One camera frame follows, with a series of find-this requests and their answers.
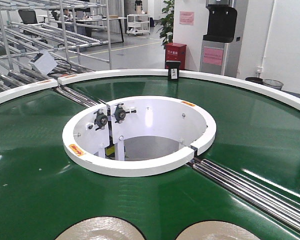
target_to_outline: wall outlet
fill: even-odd
[[[263,67],[262,66],[257,66],[256,68],[255,68],[255,72],[257,73],[257,74],[261,74],[262,73],[262,71],[263,71]]]

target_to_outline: red sign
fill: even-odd
[[[182,25],[194,25],[195,13],[193,11],[181,11],[179,23]]]
[[[203,62],[205,64],[222,65],[224,50],[222,48],[204,47]]]
[[[172,51],[172,50],[167,50],[166,53],[168,55],[174,55],[174,56],[178,56],[178,54],[179,54],[178,51]]]

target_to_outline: red fire extinguisher box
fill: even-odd
[[[186,44],[169,42],[165,46],[165,60],[180,61],[180,70],[185,70]]]

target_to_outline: yellow floor line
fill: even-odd
[[[141,38],[141,39],[151,39],[151,40],[158,40],[160,41],[160,39],[157,38],[152,38],[152,37],[146,37],[146,36],[136,36],[137,38]]]
[[[142,47],[142,46],[147,46],[147,45],[152,45],[152,44],[161,44],[161,43],[162,43],[161,41],[157,41],[157,42],[141,44],[141,45],[136,45],[136,46],[127,46],[127,47],[123,47],[123,48],[112,49],[111,52],[119,51],[119,50],[125,50],[125,49],[132,49],[132,48],[137,48],[137,47]],[[108,52],[108,50],[105,50],[105,51],[90,53],[90,54],[86,54],[86,55],[104,54],[104,53],[107,53],[107,52]],[[70,57],[70,59],[73,59],[73,58],[77,58],[77,56],[71,56]]]

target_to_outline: cable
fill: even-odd
[[[64,59],[60,59],[60,58],[56,58],[55,61],[58,63],[58,61],[62,61],[62,62],[65,62],[67,64],[69,64],[69,68],[68,69],[65,69],[63,71],[52,71],[50,73],[47,74],[47,76],[50,76],[50,75],[53,75],[53,74],[62,74],[62,73],[65,73],[69,70],[71,70],[72,66],[71,66],[71,63],[68,62],[67,60],[64,60]]]

